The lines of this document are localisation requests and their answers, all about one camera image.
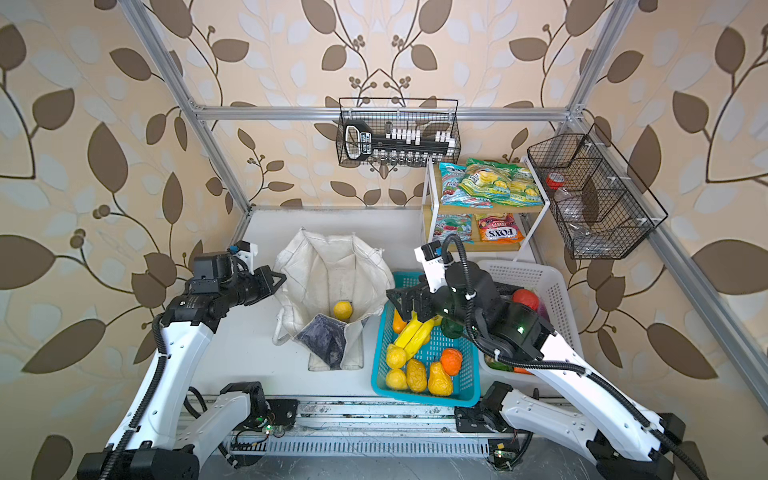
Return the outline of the white canvas grocery bag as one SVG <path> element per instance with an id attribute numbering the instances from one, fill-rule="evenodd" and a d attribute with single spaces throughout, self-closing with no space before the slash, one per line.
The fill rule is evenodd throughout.
<path id="1" fill-rule="evenodd" d="M 294 341 L 310 352 L 313 372 L 358 370 L 364 366 L 365 323 L 379 316 L 394 287 L 383 251 L 354 234 L 299 232 L 278 255 L 275 270 L 287 276 L 275 294 L 280 304 L 272 342 Z M 333 306 L 349 301 L 347 322 L 333 317 Z"/>

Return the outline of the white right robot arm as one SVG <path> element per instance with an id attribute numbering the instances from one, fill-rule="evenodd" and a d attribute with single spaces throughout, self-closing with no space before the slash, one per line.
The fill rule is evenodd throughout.
<path id="1" fill-rule="evenodd" d="M 455 234 L 414 254 L 424 271 L 418 284 L 387 292 L 402 316 L 440 316 L 450 335 L 528 371 L 573 407 L 558 408 L 494 382 L 475 409 L 487 429 L 540 435 L 581 455 L 605 479 L 671 479 L 676 463 L 706 478 L 700 461 L 682 447 L 685 423 L 642 406 L 598 373 L 543 316 L 535 294 L 470 261 Z"/>

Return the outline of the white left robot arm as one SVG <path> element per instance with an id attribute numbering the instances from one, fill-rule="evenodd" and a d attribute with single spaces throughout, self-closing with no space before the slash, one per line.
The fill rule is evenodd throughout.
<path id="1" fill-rule="evenodd" d="M 239 241 L 194 259 L 183 293 L 152 321 L 156 352 L 126 416 L 101 451 L 83 457 L 77 478 L 196 479 L 233 429 L 268 423 L 260 382 L 236 382 L 178 430 L 193 376 L 221 320 L 234 307 L 274 295 L 286 280 L 267 265 L 256 266 L 257 254 L 256 245 Z"/>

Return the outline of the yellow banana bunch front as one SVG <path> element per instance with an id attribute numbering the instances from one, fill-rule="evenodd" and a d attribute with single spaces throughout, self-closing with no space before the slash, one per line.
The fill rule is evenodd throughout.
<path id="1" fill-rule="evenodd" d="M 418 319 L 411 320 L 397 337 L 394 345 L 403 349 L 407 358 L 411 359 L 431 340 L 432 331 L 439 324 L 438 316 L 425 322 Z"/>

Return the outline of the teal candy packet top shelf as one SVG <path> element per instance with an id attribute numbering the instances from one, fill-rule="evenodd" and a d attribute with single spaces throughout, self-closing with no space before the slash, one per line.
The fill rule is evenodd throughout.
<path id="1" fill-rule="evenodd" d="M 483 198 L 470 195 L 461 188 L 461 181 L 466 177 L 466 167 L 453 163 L 439 164 L 442 193 L 440 203 L 462 208 L 492 208 L 493 204 Z"/>

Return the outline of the green yellow tea packet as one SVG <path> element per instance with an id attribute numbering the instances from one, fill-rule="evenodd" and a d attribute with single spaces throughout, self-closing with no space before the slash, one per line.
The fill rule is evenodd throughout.
<path id="1" fill-rule="evenodd" d="M 516 168 L 511 165 L 469 159 L 459 186 L 473 197 L 507 201 L 512 193 L 511 183 L 515 171 Z"/>

